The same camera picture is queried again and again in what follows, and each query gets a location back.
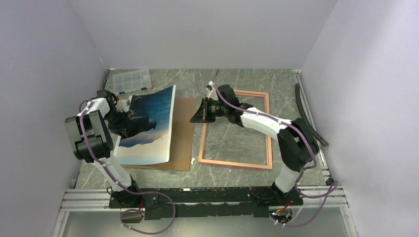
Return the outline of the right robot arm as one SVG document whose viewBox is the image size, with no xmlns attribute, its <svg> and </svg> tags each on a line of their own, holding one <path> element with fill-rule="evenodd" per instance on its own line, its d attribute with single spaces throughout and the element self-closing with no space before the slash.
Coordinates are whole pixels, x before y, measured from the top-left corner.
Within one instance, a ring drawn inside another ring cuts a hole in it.
<svg viewBox="0 0 419 237">
<path fill-rule="evenodd" d="M 277 141 L 284 165 L 273 183 L 272 199 L 278 205 L 285 204 L 307 165 L 316 163 L 319 147 L 306 122 L 302 118 L 278 118 L 251 104 L 241 103 L 234 89 L 227 84 L 207 85 L 207 91 L 190 122 L 206 124 L 226 117 L 232 124 L 253 129 Z"/>
</svg>

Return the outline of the blue sky ocean photo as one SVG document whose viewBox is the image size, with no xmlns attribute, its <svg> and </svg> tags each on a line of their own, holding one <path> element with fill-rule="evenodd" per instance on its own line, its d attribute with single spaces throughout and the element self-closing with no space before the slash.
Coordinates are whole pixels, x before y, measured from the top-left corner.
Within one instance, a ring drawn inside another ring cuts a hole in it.
<svg viewBox="0 0 419 237">
<path fill-rule="evenodd" d="M 157 125 L 133 137 L 117 138 L 114 156 L 121 165 L 151 165 L 169 160 L 175 92 L 173 85 L 153 94 L 129 97 L 128 117 L 150 118 Z"/>
</svg>

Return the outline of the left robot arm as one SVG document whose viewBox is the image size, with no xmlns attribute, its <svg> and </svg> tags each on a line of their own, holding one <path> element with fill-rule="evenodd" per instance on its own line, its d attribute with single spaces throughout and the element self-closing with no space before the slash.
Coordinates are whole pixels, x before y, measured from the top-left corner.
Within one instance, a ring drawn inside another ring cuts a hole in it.
<svg viewBox="0 0 419 237">
<path fill-rule="evenodd" d="M 148 116 L 131 117 L 129 112 L 118 111 L 118 97 L 105 89 L 83 104 L 85 107 L 80 107 L 77 115 L 65 119 L 75 157 L 99 169 L 110 182 L 115 197 L 122 197 L 128 207 L 138 206 L 142 194 L 115 158 L 111 135 L 130 138 L 156 128 L 157 123 Z"/>
</svg>

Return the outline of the pink wooden picture frame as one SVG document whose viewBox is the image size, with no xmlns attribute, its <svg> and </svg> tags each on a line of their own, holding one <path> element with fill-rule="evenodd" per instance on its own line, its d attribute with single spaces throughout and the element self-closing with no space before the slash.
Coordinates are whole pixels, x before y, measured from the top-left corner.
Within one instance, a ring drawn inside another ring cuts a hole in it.
<svg viewBox="0 0 419 237">
<path fill-rule="evenodd" d="M 251 163 L 242 163 L 242 162 L 231 162 L 231 161 L 222 161 L 222 160 L 212 160 L 205 159 L 205 145 L 207 137 L 207 128 L 208 125 L 203 124 L 200 149 L 198 155 L 198 162 L 211 165 L 221 165 L 221 166 L 232 166 L 239 168 L 251 168 L 251 169 L 264 169 L 271 170 L 273 168 L 273 158 L 272 158 L 272 139 L 277 138 L 278 129 L 276 129 L 277 122 L 269 122 L 268 118 L 263 117 L 262 112 L 257 112 L 255 115 L 245 113 L 245 127 L 250 128 L 256 131 L 259 131 L 265 134 L 266 140 L 266 165 L 262 164 L 251 164 Z"/>
</svg>

